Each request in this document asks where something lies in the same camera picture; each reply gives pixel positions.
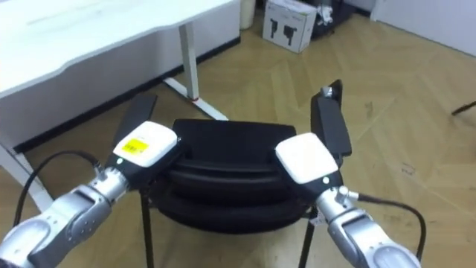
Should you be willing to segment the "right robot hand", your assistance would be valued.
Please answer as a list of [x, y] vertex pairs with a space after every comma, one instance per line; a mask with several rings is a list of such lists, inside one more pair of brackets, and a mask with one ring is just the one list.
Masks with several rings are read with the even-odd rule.
[[313, 202], [330, 188], [343, 185], [336, 160], [314, 133], [279, 142], [274, 154], [286, 184], [303, 200]]

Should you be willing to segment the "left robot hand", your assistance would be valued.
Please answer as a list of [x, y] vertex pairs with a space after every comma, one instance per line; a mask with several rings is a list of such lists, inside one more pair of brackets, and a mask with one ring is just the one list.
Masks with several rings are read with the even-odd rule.
[[145, 121], [125, 135], [114, 147], [106, 161], [125, 178], [130, 191], [150, 184], [157, 175], [179, 157], [177, 134], [162, 124]]

